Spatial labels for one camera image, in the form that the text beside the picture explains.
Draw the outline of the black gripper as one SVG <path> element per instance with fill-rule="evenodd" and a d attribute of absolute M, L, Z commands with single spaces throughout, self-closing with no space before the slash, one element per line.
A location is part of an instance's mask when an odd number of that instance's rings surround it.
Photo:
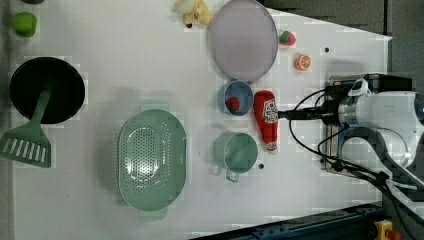
<path fill-rule="evenodd" d="M 324 102 L 320 107 L 321 113 L 314 111 L 279 111 L 278 117 L 287 120 L 316 120 L 320 119 L 329 126 L 341 126 L 338 108 L 350 91 L 349 85 L 327 86 L 324 92 Z"/>

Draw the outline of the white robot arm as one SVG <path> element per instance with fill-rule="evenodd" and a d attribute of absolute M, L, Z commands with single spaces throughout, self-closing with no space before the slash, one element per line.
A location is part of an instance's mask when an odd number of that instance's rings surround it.
<path fill-rule="evenodd" d="M 292 120 L 321 120 L 337 126 L 343 139 L 335 164 L 359 175 L 367 173 L 389 192 L 397 191 L 413 201 L 423 200 L 423 181 L 411 166 L 423 137 L 423 96 L 413 91 L 374 94 L 361 78 L 353 85 L 323 89 L 327 98 L 319 107 L 279 111 Z"/>

